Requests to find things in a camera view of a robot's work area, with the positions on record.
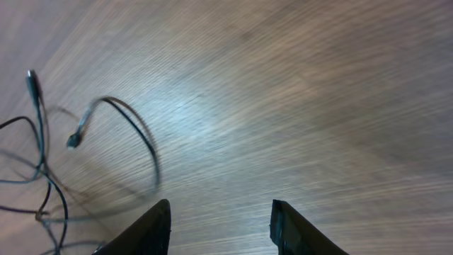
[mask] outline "tangled cable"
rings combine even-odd
[[[23,214],[35,215],[35,220],[37,222],[39,222],[45,228],[47,234],[49,235],[49,238],[52,240],[52,243],[54,244],[54,249],[46,251],[42,254],[51,254],[53,252],[55,255],[60,255],[62,249],[74,247],[76,245],[98,245],[99,247],[101,247],[103,245],[103,242],[94,242],[94,241],[84,241],[84,242],[77,242],[77,243],[71,243],[71,244],[64,244],[64,239],[65,239],[66,233],[67,233],[68,222],[78,221],[78,220],[82,220],[82,219],[85,220],[85,219],[89,219],[90,217],[75,217],[75,218],[69,217],[68,205],[67,205],[66,199],[64,197],[64,194],[63,194],[62,190],[60,189],[60,187],[52,179],[50,170],[49,170],[49,166],[47,165],[47,158],[46,158],[46,153],[45,153],[44,124],[43,124],[43,120],[42,120],[42,113],[45,112],[44,102],[42,99],[42,91],[41,91],[41,88],[39,85],[38,77],[33,70],[28,71],[26,81],[27,81],[27,85],[28,85],[28,90],[29,90],[31,98],[32,98],[33,106],[36,110],[38,129],[35,127],[35,124],[33,123],[33,121],[26,116],[19,116],[16,118],[12,118],[12,119],[6,121],[5,123],[0,124],[0,129],[2,129],[6,126],[9,126],[13,123],[16,123],[19,120],[27,121],[27,123],[31,126],[31,129],[35,136],[36,144],[37,144],[37,148],[40,153],[40,156],[38,159],[38,163],[36,165],[32,165],[32,167],[35,169],[35,172],[30,179],[25,180],[25,181],[0,180],[0,183],[27,184],[27,183],[36,181],[37,179],[39,179],[42,176],[47,179],[47,192],[45,194],[44,201],[42,202],[41,206],[37,210],[28,210],[28,209],[22,209],[22,208],[10,208],[10,207],[4,206],[4,205],[0,205],[0,210],[8,211],[11,213],[23,213]],[[82,137],[87,129],[87,123],[94,111],[94,108],[100,102],[106,102],[106,103],[110,104],[115,110],[117,110],[131,124],[131,126],[137,131],[138,135],[144,141],[145,145],[147,146],[147,149],[149,150],[149,152],[151,154],[151,158],[154,162],[154,170],[155,170],[156,178],[155,178],[154,185],[151,186],[151,189],[153,191],[155,191],[159,185],[160,171],[159,171],[159,160],[156,155],[156,151],[151,144],[151,135],[147,131],[146,125],[144,125],[143,120],[131,108],[129,108],[124,103],[122,103],[122,101],[119,101],[116,98],[111,98],[111,97],[102,97],[102,98],[97,98],[96,100],[94,100],[91,103],[91,105],[88,107],[88,110],[85,112],[83,118],[80,120],[77,131],[69,137],[67,146],[69,148],[75,148],[81,144]],[[143,132],[137,127],[137,125],[135,125],[135,123],[130,119],[130,117],[117,105],[117,103],[122,104],[129,111],[131,111],[132,114],[136,115],[136,117],[139,119],[139,122],[142,124],[143,128],[147,132],[147,136],[145,136],[143,134]],[[12,157],[15,160],[28,164],[27,161],[22,160],[20,157],[17,157],[15,155],[6,154],[6,156]],[[62,206],[63,206],[63,210],[64,210],[64,218],[62,218],[62,219],[52,219],[51,217],[48,217],[50,215],[50,213],[45,211],[45,206],[47,205],[47,202],[49,200],[52,188],[54,188],[58,192],[59,198],[62,202]],[[102,213],[100,216],[101,217],[112,216],[112,215],[116,215],[118,213],[122,213],[124,211],[126,211],[126,210],[116,210],[114,212],[105,212],[105,213]],[[51,223],[62,223],[63,224],[62,235],[58,241],[55,238],[55,236],[50,228]]]

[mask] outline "cable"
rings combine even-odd
[[[46,156],[48,154],[49,145],[47,145],[47,151],[46,151],[44,125],[43,125],[43,121],[42,121],[42,113],[41,113],[40,106],[42,106],[42,110],[44,111],[44,114],[46,114],[46,112],[45,112],[45,107],[44,107],[44,101],[42,98],[42,92],[41,92],[41,89],[39,86],[38,77],[36,76],[36,73],[33,70],[30,70],[28,72],[27,85],[28,85],[28,89],[29,89],[29,92],[30,92],[30,95],[32,98],[33,105],[35,107],[36,118],[38,120],[38,129],[35,127],[35,124],[30,120],[30,118],[28,118],[26,116],[19,116],[19,117],[7,120],[5,123],[0,124],[0,129],[2,129],[10,124],[13,124],[19,120],[26,120],[28,122],[28,124],[31,126],[33,134],[35,136],[36,145],[37,145],[37,148],[40,153],[40,158],[38,160],[38,163],[36,165],[33,165],[33,163],[30,163],[29,161],[27,161],[26,159],[24,159],[22,157],[19,157],[10,152],[1,150],[0,154],[3,154],[7,157],[15,159],[16,161],[24,163],[25,165],[28,165],[30,167],[33,167],[35,172],[33,174],[33,177],[27,181],[0,180],[0,183],[27,184],[27,183],[34,182],[38,178],[40,178],[40,176],[43,176],[47,179],[47,182],[48,182],[47,192],[46,192],[45,198],[38,210],[10,208],[10,207],[3,206],[3,205],[0,205],[0,210],[10,212],[10,213],[23,213],[23,214],[35,215],[35,219],[42,224],[42,226],[45,228],[46,232],[48,233],[49,238],[52,240],[52,243],[54,244],[54,249],[46,251],[45,253],[42,253],[41,255],[51,254],[52,252],[55,255],[60,255],[60,251],[62,249],[74,247],[76,245],[98,245],[99,247],[101,247],[103,245],[103,243],[96,242],[96,241],[83,241],[83,242],[76,242],[76,243],[71,243],[71,244],[64,244],[64,240],[65,240],[66,233],[67,233],[68,222],[79,221],[79,220],[88,220],[88,219],[92,220],[93,218],[92,217],[69,218],[68,205],[67,205],[66,199],[64,197],[64,194],[63,194],[62,190],[59,188],[59,186],[55,183],[55,181],[52,180],[52,178],[50,176],[50,168],[47,165]],[[152,138],[151,138],[150,132],[147,130],[146,125],[144,124],[143,120],[138,116],[138,114],[136,114],[129,106],[127,106],[125,103],[123,103],[119,99],[111,98],[111,97],[102,97],[102,98],[98,98],[98,99],[94,100],[92,102],[92,104],[88,107],[88,110],[85,112],[83,118],[80,120],[76,133],[74,133],[72,136],[69,137],[69,140],[67,143],[68,147],[71,147],[72,145],[73,145],[72,147],[77,147],[80,145],[82,136],[86,132],[86,128],[87,128],[86,124],[88,123],[88,120],[91,117],[91,115],[94,111],[94,108],[102,101],[109,103],[113,108],[115,108],[130,123],[130,125],[137,131],[140,138],[144,141],[145,145],[147,146],[147,149],[149,150],[149,152],[151,154],[151,159],[154,162],[154,169],[155,169],[155,173],[156,173],[156,178],[155,178],[156,179],[155,180],[155,190],[156,190],[158,188],[159,182],[160,182],[160,174],[159,174],[160,168],[159,168],[159,160],[158,160],[156,151],[154,150],[154,147],[151,144]],[[117,101],[117,103],[122,104],[124,107],[126,107],[131,113],[133,113],[139,119],[143,128],[147,132],[148,139],[145,137],[143,132],[137,127],[137,125],[135,125],[135,123],[130,119],[130,117],[119,106],[117,106],[115,104],[115,102],[113,102],[113,101]],[[47,117],[46,117],[45,122],[46,122],[47,141],[49,141],[49,128],[48,128]],[[62,202],[62,206],[64,209],[64,218],[55,219],[55,218],[43,218],[42,217],[44,215],[50,214],[48,211],[45,211],[44,209],[45,209],[45,206],[47,205],[47,202],[49,201],[50,194],[52,192],[52,187],[55,188],[55,190],[57,191],[59,198]],[[116,211],[104,212],[100,215],[101,216],[113,216],[118,213],[123,213],[124,211],[125,210],[116,210]],[[62,223],[63,224],[62,235],[58,242],[50,228],[51,223]]]

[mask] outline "black connector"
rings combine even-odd
[[[31,99],[35,106],[39,106],[39,98],[40,98],[40,84],[38,81],[38,76],[36,75],[35,70],[28,70],[27,73],[27,87],[28,91],[30,92]]]
[[[73,135],[69,136],[66,146],[68,147],[68,149],[74,149],[77,148],[81,142],[82,136],[80,135],[79,132],[75,132]]]

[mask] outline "black object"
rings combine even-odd
[[[95,255],[165,255],[170,242],[171,212],[160,200],[117,238]]]
[[[348,255],[285,201],[272,204],[270,238],[280,255]]]

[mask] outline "wooden surface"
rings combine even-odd
[[[70,214],[142,204],[70,225],[68,242],[110,241],[167,198],[170,254],[276,254],[276,198],[350,254],[451,254],[452,13],[448,0],[1,0],[0,119],[34,116],[24,77],[36,69]],[[105,94],[152,131],[152,198],[145,146],[109,106],[65,149],[77,120],[58,108],[81,116]],[[0,143],[37,157],[24,123]],[[5,157],[1,168],[31,171]],[[2,205],[37,208],[45,181],[0,192]],[[54,216],[58,205],[54,194]],[[0,212],[0,229],[2,255],[52,248],[33,216]]]

